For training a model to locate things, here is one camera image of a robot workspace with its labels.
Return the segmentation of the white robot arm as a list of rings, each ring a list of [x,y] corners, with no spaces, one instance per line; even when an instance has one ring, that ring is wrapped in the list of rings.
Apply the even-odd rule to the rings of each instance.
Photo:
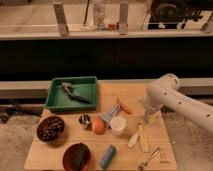
[[[151,116],[166,106],[213,134],[213,106],[183,95],[179,88],[180,80],[174,74],[151,81],[142,99],[144,121],[149,123]]]

